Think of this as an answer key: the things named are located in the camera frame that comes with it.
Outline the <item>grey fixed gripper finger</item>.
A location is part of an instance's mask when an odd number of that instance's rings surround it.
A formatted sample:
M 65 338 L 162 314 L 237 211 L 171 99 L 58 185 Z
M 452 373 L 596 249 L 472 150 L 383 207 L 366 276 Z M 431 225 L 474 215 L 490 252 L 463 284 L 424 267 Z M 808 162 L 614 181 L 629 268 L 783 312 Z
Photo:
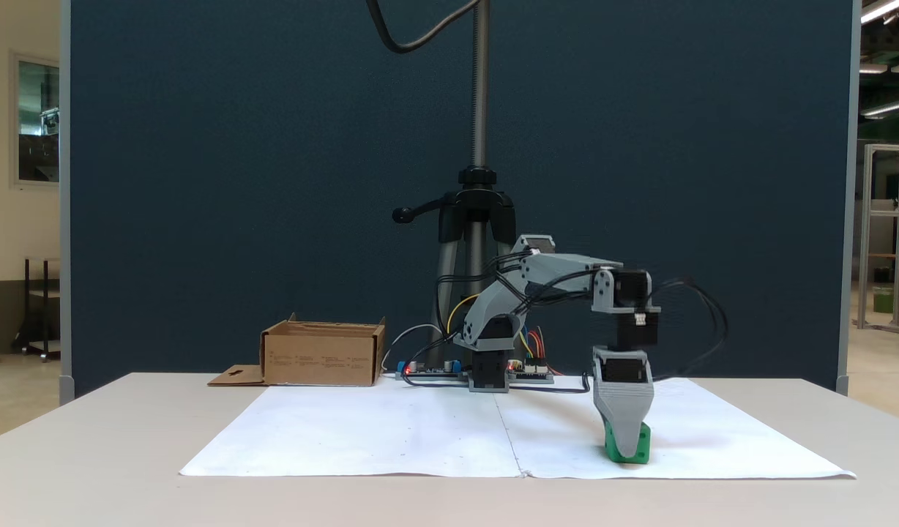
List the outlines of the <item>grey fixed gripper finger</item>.
M 605 454 L 614 463 L 649 463 L 651 428 L 646 416 L 653 400 L 653 384 L 594 386 L 594 407 L 605 428 Z

